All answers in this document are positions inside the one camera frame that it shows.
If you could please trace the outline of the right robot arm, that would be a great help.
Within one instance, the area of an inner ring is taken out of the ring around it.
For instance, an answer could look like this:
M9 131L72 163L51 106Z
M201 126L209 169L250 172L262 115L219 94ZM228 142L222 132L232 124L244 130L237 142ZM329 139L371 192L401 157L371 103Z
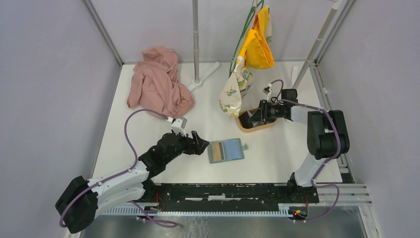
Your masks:
M305 187L314 187L323 168L333 159L346 154L350 139L344 113L298 102L296 89L282 89L279 97L260 100L254 112L240 116L240 122L251 128L273 123L283 118L307 127L308 155L298 170L292 173L294 184L286 188L286 196L299 202L306 196Z

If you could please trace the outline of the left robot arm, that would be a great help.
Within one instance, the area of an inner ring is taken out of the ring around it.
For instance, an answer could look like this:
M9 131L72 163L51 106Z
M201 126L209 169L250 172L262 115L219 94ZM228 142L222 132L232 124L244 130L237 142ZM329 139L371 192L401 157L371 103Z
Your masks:
M55 204L60 214L59 225L75 234L105 211L122 203L139 199L152 201L156 189L148 184L151 179L181 154L201 155L209 144L196 131L192 131L191 137L166 133L156 145L137 157L133 165L102 177L74 178Z

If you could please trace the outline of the yellow oval tray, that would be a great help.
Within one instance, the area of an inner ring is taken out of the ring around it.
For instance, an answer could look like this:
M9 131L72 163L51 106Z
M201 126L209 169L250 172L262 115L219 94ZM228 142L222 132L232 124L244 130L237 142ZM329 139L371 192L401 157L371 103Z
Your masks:
M262 130L262 129L269 128L269 127L273 126L273 125L275 124L275 122L276 122L276 119L274 119L274 120L273 120L273 121L271 121L271 122L268 122L268 123L267 123L267 124L265 124L265 125L256 126L256 127L254 127L254 128L251 128L251 129L244 129L244 128L242 127L242 125L241 125L241 123L240 123L239 119L237 118L237 123L238 123L239 129L240 129L242 132L245 132L245 133L250 133L250 132L257 131L257 130Z

